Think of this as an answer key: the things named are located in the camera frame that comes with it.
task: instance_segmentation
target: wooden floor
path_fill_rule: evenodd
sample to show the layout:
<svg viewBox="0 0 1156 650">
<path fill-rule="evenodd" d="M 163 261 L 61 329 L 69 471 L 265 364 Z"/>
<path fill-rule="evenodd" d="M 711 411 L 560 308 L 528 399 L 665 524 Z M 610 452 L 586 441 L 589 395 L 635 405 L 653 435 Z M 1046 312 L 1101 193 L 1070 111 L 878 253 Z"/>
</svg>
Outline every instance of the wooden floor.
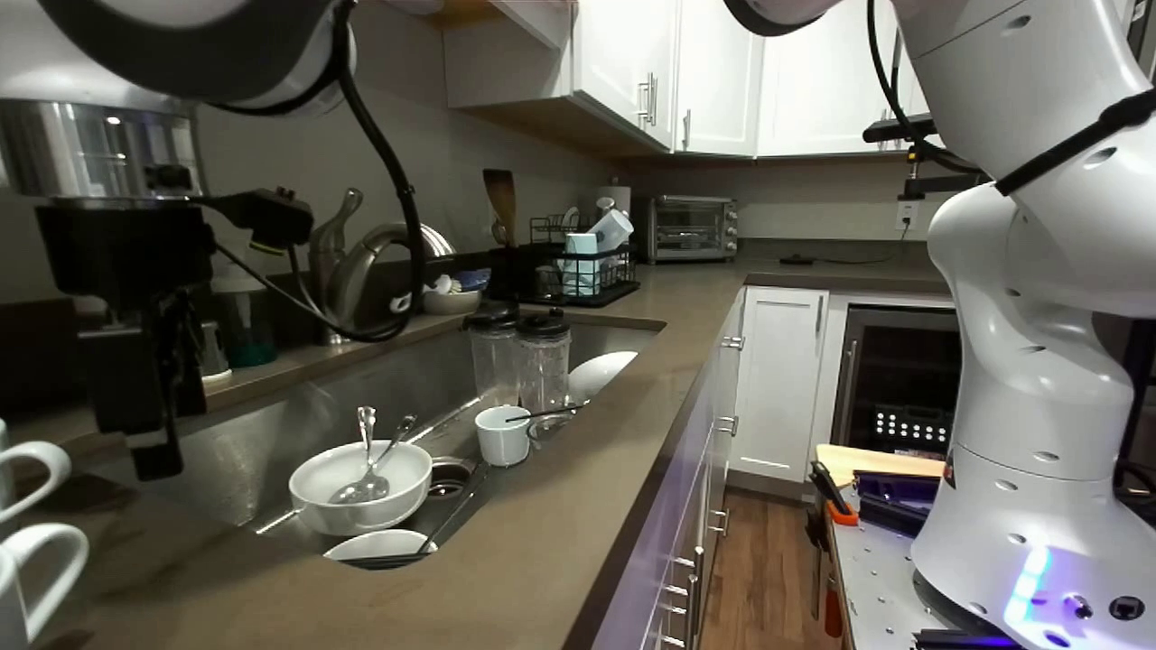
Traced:
<svg viewBox="0 0 1156 650">
<path fill-rule="evenodd" d="M 838 650 L 814 622 L 806 512 L 747 489 L 726 489 L 726 510 L 706 650 Z"/>
</svg>

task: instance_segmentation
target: lower cabinet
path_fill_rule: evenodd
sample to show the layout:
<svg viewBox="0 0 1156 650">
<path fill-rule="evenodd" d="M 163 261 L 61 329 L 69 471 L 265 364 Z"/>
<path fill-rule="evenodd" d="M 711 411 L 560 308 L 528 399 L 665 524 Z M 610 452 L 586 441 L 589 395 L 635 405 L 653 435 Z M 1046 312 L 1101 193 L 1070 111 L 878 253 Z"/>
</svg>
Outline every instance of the lower cabinet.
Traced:
<svg viewBox="0 0 1156 650">
<path fill-rule="evenodd" d="M 726 453 L 732 435 L 736 320 L 731 311 L 714 355 L 699 375 L 678 448 L 661 477 L 641 541 L 594 645 L 693 650 L 708 608 L 708 570 L 722 533 Z"/>
<path fill-rule="evenodd" d="M 802 483 L 817 445 L 829 293 L 763 283 L 743 293 L 731 470 Z"/>
</svg>

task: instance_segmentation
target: stainless steel appliance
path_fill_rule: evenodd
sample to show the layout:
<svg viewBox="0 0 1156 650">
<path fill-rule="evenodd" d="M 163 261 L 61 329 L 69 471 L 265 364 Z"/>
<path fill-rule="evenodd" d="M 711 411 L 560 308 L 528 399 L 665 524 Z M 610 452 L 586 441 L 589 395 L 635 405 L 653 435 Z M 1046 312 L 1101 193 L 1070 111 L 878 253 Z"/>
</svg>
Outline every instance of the stainless steel appliance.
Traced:
<svg viewBox="0 0 1156 650">
<path fill-rule="evenodd" d="M 736 212 L 726 193 L 653 193 L 634 212 L 645 261 L 731 261 L 736 253 Z"/>
<path fill-rule="evenodd" d="M 853 304 L 830 441 L 943 453 L 959 382 L 960 336 L 955 311 Z"/>
</svg>

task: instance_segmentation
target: microwave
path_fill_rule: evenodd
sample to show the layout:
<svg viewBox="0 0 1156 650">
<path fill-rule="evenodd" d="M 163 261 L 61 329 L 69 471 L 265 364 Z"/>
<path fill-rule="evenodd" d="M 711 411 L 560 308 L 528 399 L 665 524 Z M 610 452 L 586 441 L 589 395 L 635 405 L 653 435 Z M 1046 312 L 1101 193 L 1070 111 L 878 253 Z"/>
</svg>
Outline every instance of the microwave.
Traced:
<svg viewBox="0 0 1156 650">
<path fill-rule="evenodd" d="M 736 212 L 731 193 L 652 193 L 635 212 L 641 261 L 732 261 Z"/>
</svg>

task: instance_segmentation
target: mug handle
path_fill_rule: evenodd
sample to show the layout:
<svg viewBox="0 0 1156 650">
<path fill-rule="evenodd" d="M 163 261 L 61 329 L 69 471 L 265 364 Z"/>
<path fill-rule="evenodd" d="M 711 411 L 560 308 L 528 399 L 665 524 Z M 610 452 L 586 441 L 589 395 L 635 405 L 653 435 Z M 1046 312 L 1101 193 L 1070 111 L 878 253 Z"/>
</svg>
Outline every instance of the mug handle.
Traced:
<svg viewBox="0 0 1156 650">
<path fill-rule="evenodd" d="M 58 541 L 69 560 L 64 566 L 58 570 L 58 576 L 51 580 L 51 588 L 28 601 L 28 637 L 36 637 L 47 625 L 47 618 L 64 601 L 64 596 L 74 593 L 83 564 L 86 564 L 86 536 L 80 528 L 69 528 L 69 524 L 32 524 L 32 528 L 23 528 L 15 529 L 0 551 L 8 551 L 15 560 L 15 566 L 24 566 L 44 545 Z"/>
<path fill-rule="evenodd" d="M 15 448 L 4 448 L 0 452 L 0 466 L 15 463 L 15 458 L 32 458 L 47 470 L 47 480 L 24 495 L 23 500 L 15 504 L 4 504 L 0 510 L 0 524 L 23 516 L 24 510 L 32 510 L 40 498 L 47 498 L 56 488 L 61 488 L 74 471 L 74 458 L 58 448 L 58 445 L 47 445 L 47 441 L 24 441 L 24 445 L 15 445 Z"/>
</svg>

